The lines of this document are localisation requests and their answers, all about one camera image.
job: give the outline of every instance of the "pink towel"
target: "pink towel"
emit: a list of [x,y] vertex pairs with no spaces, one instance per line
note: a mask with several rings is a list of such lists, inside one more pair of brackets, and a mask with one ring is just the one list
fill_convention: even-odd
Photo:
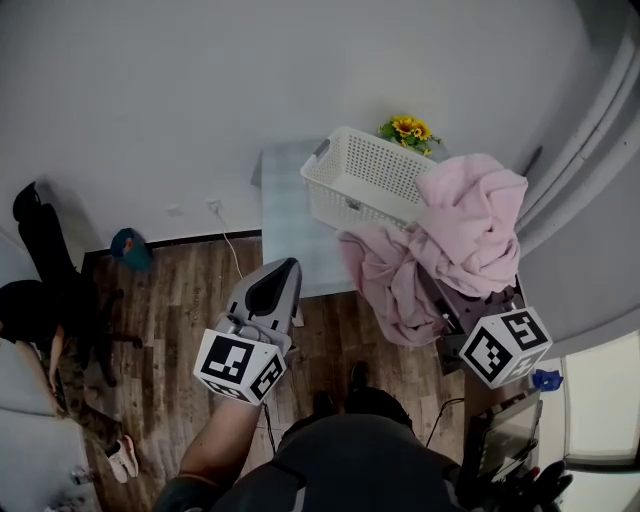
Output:
[[425,208],[407,233],[365,224],[337,234],[356,287],[385,337],[434,341],[444,327],[417,277],[417,264],[470,297],[515,285],[514,232],[527,180],[488,155],[455,157],[416,178]]

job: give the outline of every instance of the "blue object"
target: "blue object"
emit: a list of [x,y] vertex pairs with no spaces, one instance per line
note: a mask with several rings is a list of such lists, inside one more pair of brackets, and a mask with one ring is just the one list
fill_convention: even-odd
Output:
[[151,252],[145,245],[144,239],[131,228],[118,231],[111,242],[111,255],[122,261],[136,272],[151,270]]
[[553,372],[545,372],[544,370],[536,370],[531,377],[533,386],[540,391],[555,391],[560,388],[560,384],[564,377],[560,375],[558,370]]

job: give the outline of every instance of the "teal trash bin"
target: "teal trash bin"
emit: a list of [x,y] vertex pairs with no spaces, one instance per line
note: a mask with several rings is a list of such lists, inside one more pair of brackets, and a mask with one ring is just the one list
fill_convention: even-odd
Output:
[[151,252],[145,245],[144,239],[131,228],[121,229],[113,237],[111,255],[136,272],[151,270]]

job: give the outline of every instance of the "white sneaker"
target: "white sneaker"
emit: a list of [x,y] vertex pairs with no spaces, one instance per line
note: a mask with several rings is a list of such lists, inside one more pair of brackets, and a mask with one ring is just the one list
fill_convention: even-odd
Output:
[[136,460],[133,441],[129,436],[122,436],[118,440],[120,449],[109,457],[109,464],[116,480],[121,484],[127,483],[129,477],[138,476],[138,461]]

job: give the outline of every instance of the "white plastic basket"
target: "white plastic basket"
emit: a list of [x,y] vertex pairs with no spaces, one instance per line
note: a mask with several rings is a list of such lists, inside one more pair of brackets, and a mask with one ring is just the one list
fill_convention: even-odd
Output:
[[419,213],[414,179],[436,163],[373,135],[343,126],[300,169],[311,214],[337,229],[368,221],[404,228]]

